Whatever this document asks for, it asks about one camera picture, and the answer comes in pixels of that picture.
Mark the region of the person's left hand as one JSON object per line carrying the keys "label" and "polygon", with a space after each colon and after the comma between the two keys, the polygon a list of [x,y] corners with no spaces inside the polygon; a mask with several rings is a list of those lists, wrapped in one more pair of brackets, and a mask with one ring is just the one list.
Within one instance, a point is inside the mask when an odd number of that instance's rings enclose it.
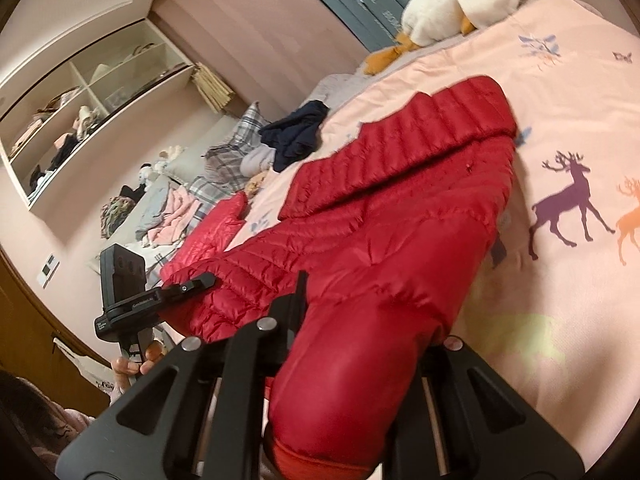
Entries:
{"label": "person's left hand", "polygon": [[114,391],[116,393],[124,393],[130,386],[131,378],[135,378],[137,374],[145,375],[152,370],[152,367],[163,359],[165,355],[165,347],[157,340],[145,350],[145,357],[142,363],[137,363],[119,356],[111,362],[111,368],[114,373]]}

